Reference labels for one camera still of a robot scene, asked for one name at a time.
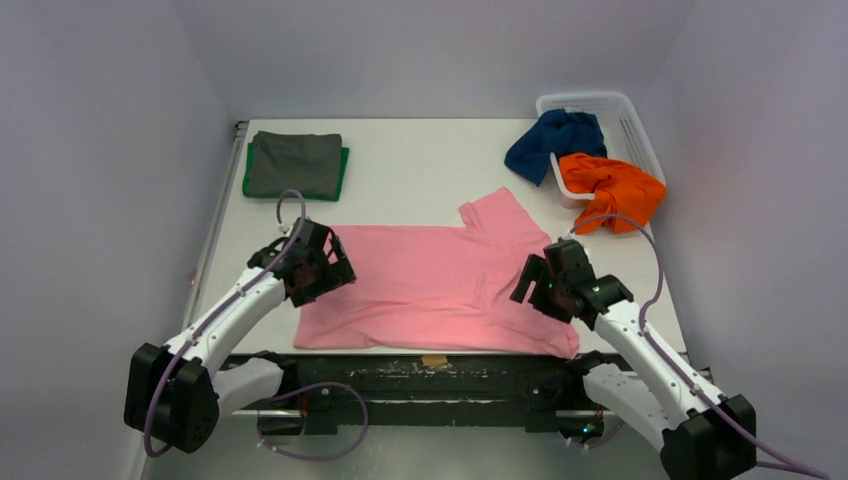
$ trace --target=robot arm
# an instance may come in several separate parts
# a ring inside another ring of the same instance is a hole
[[[727,398],[649,324],[640,325],[640,307],[633,302],[633,295],[612,275],[596,278],[577,241],[560,239],[544,249],[544,256],[528,257],[512,300],[523,302],[535,282],[529,298],[535,309],[563,322],[580,318],[637,374],[633,377],[612,363],[594,362],[581,372],[586,396],[616,412],[647,439],[660,452],[663,467],[673,480],[734,478],[754,468],[755,446],[731,429],[694,390],[700,389],[705,398],[756,435],[751,404],[741,395]],[[681,381],[667,358],[691,379]]]
[[[280,254],[278,247],[288,242],[293,243],[286,256],[274,262]],[[265,270],[267,273],[254,281]],[[244,365],[220,370],[247,332],[286,299],[299,307],[355,279],[333,230],[304,220],[297,238],[279,238],[253,254],[235,285],[196,323],[161,347],[144,344],[135,352],[124,423],[144,431],[148,411],[155,408],[152,437],[187,453],[196,451],[212,434],[220,416],[281,389],[290,365],[279,355],[261,352]],[[234,294],[235,301],[229,301]],[[198,335],[195,329],[204,324]],[[153,392],[171,362],[176,365],[164,379],[158,405],[151,405]]]

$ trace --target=shirt sleeve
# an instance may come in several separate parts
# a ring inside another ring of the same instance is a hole
[[[527,210],[506,188],[466,203],[459,211],[470,229],[492,243],[550,242],[550,236],[536,225]]]

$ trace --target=pink fabric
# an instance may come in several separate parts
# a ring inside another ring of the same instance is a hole
[[[357,281],[302,308],[295,346],[573,358],[571,325],[509,299],[527,255],[540,254],[548,235],[505,188],[459,212],[465,227],[334,226]]]

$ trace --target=orange cloth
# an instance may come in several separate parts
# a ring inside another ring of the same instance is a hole
[[[630,217],[644,226],[665,198],[665,185],[634,165],[620,160],[573,153],[559,159],[559,170],[566,188],[572,193],[595,193],[574,224],[605,213]],[[577,233],[589,233],[600,226],[613,233],[636,230],[628,222],[608,218],[590,222]]]

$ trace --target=blue cloth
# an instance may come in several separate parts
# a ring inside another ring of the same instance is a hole
[[[507,150],[504,163],[538,187],[548,174],[551,152],[557,158],[572,153],[606,157],[607,147],[598,117],[591,113],[566,113],[564,109],[548,110]]]

